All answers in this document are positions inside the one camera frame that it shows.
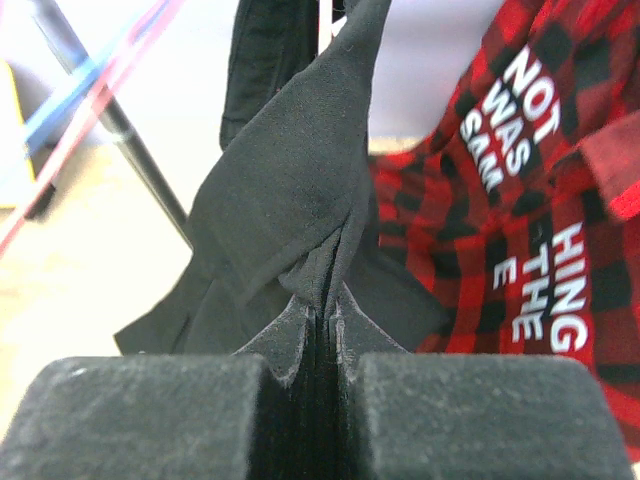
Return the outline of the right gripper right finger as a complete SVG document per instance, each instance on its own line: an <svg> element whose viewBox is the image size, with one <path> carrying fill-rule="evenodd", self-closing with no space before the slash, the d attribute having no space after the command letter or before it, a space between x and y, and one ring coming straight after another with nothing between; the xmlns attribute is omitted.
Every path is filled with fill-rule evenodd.
<svg viewBox="0 0 640 480"><path fill-rule="evenodd" d="M604 395L554 356L412 354L352 294L330 320L343 479L630 479Z"/></svg>

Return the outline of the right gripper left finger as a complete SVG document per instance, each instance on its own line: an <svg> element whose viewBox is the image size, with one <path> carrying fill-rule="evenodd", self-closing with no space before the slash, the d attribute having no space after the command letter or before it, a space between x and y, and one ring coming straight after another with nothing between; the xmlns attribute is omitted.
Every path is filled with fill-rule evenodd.
<svg viewBox="0 0 640 480"><path fill-rule="evenodd" d="M5 479L309 479L313 310L231 355L70 357L28 387Z"/></svg>

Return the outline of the red black plaid shirt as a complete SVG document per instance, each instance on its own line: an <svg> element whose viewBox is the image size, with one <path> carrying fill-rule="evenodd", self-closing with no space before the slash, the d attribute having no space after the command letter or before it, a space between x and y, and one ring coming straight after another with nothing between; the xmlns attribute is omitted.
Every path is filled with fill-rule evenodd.
<svg viewBox="0 0 640 480"><path fill-rule="evenodd" d="M425 353L555 354L639 459L639 5L507 1L434 132L375 157L382 251L444 307Z"/></svg>

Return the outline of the white metal clothes rack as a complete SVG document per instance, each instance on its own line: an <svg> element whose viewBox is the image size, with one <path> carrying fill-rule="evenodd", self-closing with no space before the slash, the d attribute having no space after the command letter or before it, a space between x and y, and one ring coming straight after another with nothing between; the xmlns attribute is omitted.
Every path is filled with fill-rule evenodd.
<svg viewBox="0 0 640 480"><path fill-rule="evenodd" d="M78 67L88 53L55 1L29 1L32 18L43 34L49 50L67 73ZM137 130L116 99L100 115L112 142L152 194L182 239L190 244L183 226L186 213L151 156Z"/></svg>

